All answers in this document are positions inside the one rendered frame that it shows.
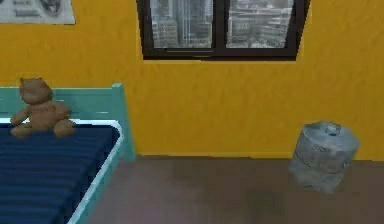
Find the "brown teddy bear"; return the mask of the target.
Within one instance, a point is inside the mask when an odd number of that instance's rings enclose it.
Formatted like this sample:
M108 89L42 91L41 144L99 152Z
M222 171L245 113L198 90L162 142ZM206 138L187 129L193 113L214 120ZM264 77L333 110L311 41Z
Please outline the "brown teddy bear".
M52 131L63 138L75 132L71 109L53 100L53 91L43 78L21 78L19 95L26 107L10 119L13 136L25 138L36 132Z

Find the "black framed window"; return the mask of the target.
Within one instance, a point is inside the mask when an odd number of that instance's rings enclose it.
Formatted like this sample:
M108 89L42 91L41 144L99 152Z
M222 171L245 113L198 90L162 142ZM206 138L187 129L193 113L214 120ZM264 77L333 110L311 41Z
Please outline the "black framed window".
M136 0L145 60L294 61L311 0Z

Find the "teal bed with blue cover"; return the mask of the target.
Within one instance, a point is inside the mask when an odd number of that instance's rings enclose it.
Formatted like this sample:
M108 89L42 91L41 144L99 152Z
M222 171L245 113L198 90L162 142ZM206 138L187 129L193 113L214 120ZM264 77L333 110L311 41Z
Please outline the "teal bed with blue cover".
M10 119L25 104L0 87L0 224L86 224L119 161L136 157L124 87L55 88L75 133L18 139Z

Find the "grey metal bin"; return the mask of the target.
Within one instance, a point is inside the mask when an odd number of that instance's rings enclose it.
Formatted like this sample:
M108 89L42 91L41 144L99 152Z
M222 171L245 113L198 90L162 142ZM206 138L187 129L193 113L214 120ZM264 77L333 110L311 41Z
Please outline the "grey metal bin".
M289 171L298 185L332 194L359 147L358 138L343 125L328 121L305 124L290 160Z

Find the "grey wall poster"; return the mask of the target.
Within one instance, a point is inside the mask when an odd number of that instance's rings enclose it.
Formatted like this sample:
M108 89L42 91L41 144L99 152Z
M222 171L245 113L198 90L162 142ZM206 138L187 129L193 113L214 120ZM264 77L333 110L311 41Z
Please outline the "grey wall poster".
M75 23L72 0L0 0L0 24Z

